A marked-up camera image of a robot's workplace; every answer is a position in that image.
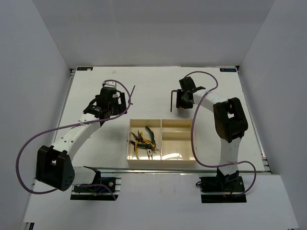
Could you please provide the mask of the yellow needle-nose pliers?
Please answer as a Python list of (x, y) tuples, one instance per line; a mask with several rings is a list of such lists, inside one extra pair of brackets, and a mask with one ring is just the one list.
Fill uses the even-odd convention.
[(144, 137), (142, 137), (142, 139), (143, 139), (143, 142), (144, 142), (144, 148), (147, 151), (148, 159), (152, 160), (153, 159), (152, 150), (155, 148), (155, 144), (152, 141), (150, 141), (150, 140), (148, 140)]
[(139, 160), (139, 156), (138, 156), (138, 147), (144, 148), (144, 142), (142, 139), (142, 132), (138, 131), (138, 135), (134, 134), (133, 132), (131, 132), (132, 136), (134, 137), (134, 141), (131, 140), (131, 144), (133, 145), (133, 149), (134, 149), (134, 153), (136, 155), (136, 158)]

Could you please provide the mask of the green side cutters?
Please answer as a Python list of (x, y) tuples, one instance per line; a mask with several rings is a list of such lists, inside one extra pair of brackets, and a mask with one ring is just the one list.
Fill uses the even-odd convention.
[(142, 147), (150, 150), (156, 150), (157, 144), (154, 138), (154, 132), (148, 127), (145, 126), (145, 129), (149, 132), (150, 140), (143, 137), (142, 132), (138, 131), (138, 135), (135, 135), (131, 132), (132, 136), (134, 137), (134, 141), (131, 140), (131, 144), (134, 146), (134, 152), (137, 154), (137, 148)]

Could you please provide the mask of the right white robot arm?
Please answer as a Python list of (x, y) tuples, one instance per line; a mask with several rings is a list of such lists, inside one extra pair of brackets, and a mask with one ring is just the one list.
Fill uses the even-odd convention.
[[(196, 87), (193, 79), (188, 76), (179, 80), (181, 89), (177, 90), (176, 107), (191, 109), (196, 105), (196, 110), (191, 126), (191, 147), (196, 162), (204, 167), (216, 168), (217, 175), (214, 185), (221, 191), (228, 191), (238, 181), (239, 171), (237, 166), (238, 149), (240, 142), (248, 129), (248, 122), (241, 101), (234, 97), (226, 99), (207, 90)], [(213, 113), (214, 127), (221, 141), (220, 161), (218, 165), (201, 163), (196, 156), (194, 148), (194, 125), (200, 107)]]

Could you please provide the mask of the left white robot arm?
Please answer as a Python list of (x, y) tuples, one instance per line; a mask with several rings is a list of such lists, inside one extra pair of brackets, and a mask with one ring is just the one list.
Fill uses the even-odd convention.
[(111, 117), (125, 112), (125, 94), (111, 81), (103, 85), (100, 93), (84, 109), (77, 126), (51, 146), (42, 146), (37, 153), (36, 174), (38, 181), (66, 191), (72, 185), (84, 184), (90, 191), (101, 187), (101, 173), (89, 167), (74, 167), (72, 160), (90, 136)]

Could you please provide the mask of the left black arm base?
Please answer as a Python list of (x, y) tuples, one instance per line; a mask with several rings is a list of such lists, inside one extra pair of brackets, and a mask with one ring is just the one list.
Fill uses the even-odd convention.
[(121, 177), (108, 175), (99, 169), (75, 167), (70, 200), (116, 201), (119, 196)]

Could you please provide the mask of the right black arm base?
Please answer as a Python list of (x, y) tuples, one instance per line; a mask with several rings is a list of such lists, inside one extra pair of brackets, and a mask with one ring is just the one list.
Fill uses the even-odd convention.
[(246, 195), (240, 195), (245, 191), (243, 179), (240, 176), (236, 181), (222, 185), (217, 176), (200, 177), (195, 184), (201, 191), (203, 204), (246, 203)]

